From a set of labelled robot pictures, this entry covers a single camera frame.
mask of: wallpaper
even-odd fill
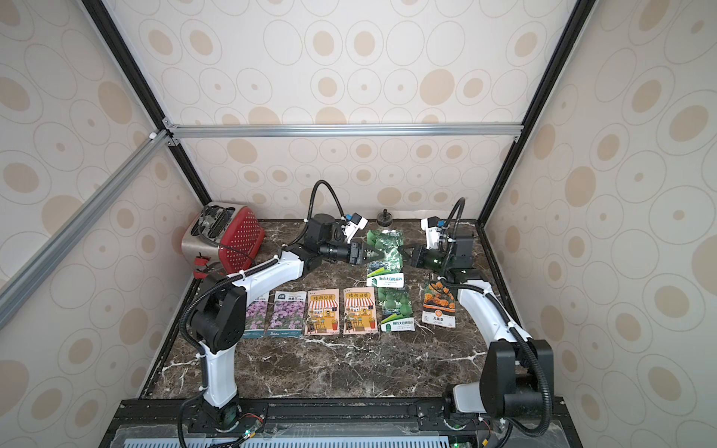
[[[107,0],[181,124],[521,121],[573,1]]]
[[[488,223],[587,448],[717,440],[717,3],[592,14]]]
[[[447,215],[464,196],[477,218],[513,138],[218,138],[184,147],[215,199],[247,204],[265,219],[304,218],[319,179],[336,190],[347,214],[373,219]],[[325,187],[316,211],[338,216]]]
[[[153,126],[68,0],[0,2],[0,287]]]
[[[0,331],[0,447],[99,444],[174,317],[199,210],[160,151]]]

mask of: vent grille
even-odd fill
[[[188,448],[207,448],[231,439],[187,439]],[[445,436],[278,437],[249,439],[242,448],[448,448]],[[124,448],[179,448],[177,439],[127,439]]]

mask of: green vegetable seed packet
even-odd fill
[[[403,245],[402,231],[385,230],[379,232],[369,230],[369,233],[366,234],[366,242],[386,255],[384,259],[377,262],[370,262],[366,266],[366,279],[401,272],[403,268],[403,256],[401,256],[399,252],[399,247]],[[381,286],[371,282],[366,282],[366,285]]]
[[[415,331],[411,296],[406,288],[378,287],[381,331]]]

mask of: metal rail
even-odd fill
[[[65,255],[87,234],[95,222],[112,206],[159,148],[166,148],[165,130],[147,140],[85,202],[70,220],[49,239],[0,291],[0,328],[7,324],[23,303],[60,264]]]
[[[366,125],[176,125],[175,138],[377,137],[409,135],[520,135],[522,123],[383,123]]]

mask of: dark marble countertop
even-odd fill
[[[302,221],[261,221],[266,237],[258,262],[271,258],[281,243],[298,234]],[[472,224],[462,224],[468,229]],[[370,222],[367,229],[375,229]],[[396,220],[404,243],[424,242],[417,220]],[[365,235],[366,229],[357,235]],[[495,290],[483,248],[476,239],[475,266],[484,270]],[[477,381],[487,350],[483,337],[456,303],[456,328],[420,322],[424,281],[429,272],[404,267],[411,293],[416,331],[375,335],[343,334],[325,337],[242,339],[237,345],[234,377],[245,398],[266,397],[379,397],[440,396],[446,385]],[[302,279],[285,283],[287,291],[344,289],[364,286],[365,266],[323,263]],[[270,302],[267,319],[273,305]],[[152,394],[153,398],[184,398],[201,383],[193,348],[181,337],[175,341]]]

